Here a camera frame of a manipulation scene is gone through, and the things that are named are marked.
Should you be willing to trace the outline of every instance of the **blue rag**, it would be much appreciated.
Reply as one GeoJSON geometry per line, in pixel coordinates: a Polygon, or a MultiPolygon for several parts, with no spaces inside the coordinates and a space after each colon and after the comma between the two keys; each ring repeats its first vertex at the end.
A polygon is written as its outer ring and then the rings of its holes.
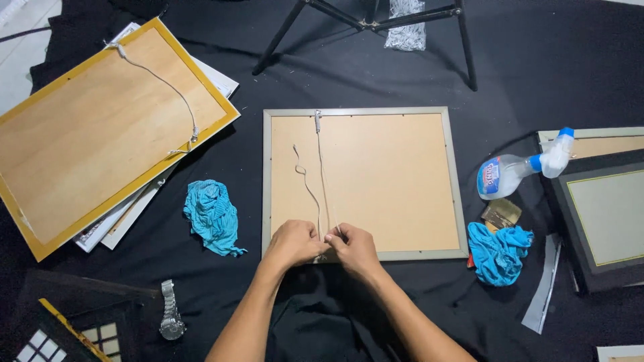
{"type": "Polygon", "coordinates": [[[221,256],[242,255],[236,247],[237,209],[231,204],[228,190],[215,180],[195,181],[188,185],[184,214],[192,223],[193,234],[204,239],[204,246],[221,256]]]}
{"type": "Polygon", "coordinates": [[[514,283],[523,266],[519,258],[526,257],[535,235],[520,226],[506,227],[493,234],[478,222],[469,223],[468,233],[478,278],[496,287],[514,283]]]}

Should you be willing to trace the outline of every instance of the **right hand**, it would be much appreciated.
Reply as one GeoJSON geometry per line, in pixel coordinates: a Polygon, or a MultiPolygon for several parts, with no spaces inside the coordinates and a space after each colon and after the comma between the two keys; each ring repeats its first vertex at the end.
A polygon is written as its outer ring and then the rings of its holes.
{"type": "Polygon", "coordinates": [[[375,252],[374,237],[370,233],[346,223],[341,223],[339,228],[340,231],[337,228],[329,230],[324,239],[335,249],[349,274],[368,283],[377,274],[384,272],[375,252]],[[348,239],[347,243],[341,239],[340,232],[348,239]]]}

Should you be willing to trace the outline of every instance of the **black picture frame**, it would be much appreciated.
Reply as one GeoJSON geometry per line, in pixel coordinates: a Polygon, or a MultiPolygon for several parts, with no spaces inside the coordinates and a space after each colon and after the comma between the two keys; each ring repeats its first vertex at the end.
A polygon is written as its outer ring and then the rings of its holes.
{"type": "Polygon", "coordinates": [[[568,183],[633,171],[644,171],[644,149],[573,159],[558,178],[542,177],[546,198],[559,221],[558,229],[566,246],[566,254],[572,262],[582,292],[603,291],[644,281],[644,256],[597,265],[568,183]]]}

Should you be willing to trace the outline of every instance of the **white floor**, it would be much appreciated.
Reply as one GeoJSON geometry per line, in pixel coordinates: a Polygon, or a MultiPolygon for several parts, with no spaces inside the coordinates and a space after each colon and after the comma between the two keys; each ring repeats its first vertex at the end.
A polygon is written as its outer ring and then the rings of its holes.
{"type": "MultiPolygon", "coordinates": [[[[0,28],[0,37],[47,26],[61,5],[61,0],[29,0],[0,28]]],[[[29,68],[44,61],[51,34],[46,30],[0,43],[0,115],[29,97],[29,68]]]]}

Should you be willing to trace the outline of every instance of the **wristwatch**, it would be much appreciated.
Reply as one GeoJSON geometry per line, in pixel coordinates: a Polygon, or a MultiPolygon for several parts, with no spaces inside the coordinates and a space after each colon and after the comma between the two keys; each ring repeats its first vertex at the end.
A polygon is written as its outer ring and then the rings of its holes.
{"type": "Polygon", "coordinates": [[[166,305],[159,332],[161,332],[163,338],[166,338],[169,341],[173,341],[183,336],[185,332],[185,324],[181,321],[181,315],[176,309],[175,291],[172,289],[173,286],[174,283],[172,282],[172,279],[161,283],[161,293],[163,293],[166,305]]]}

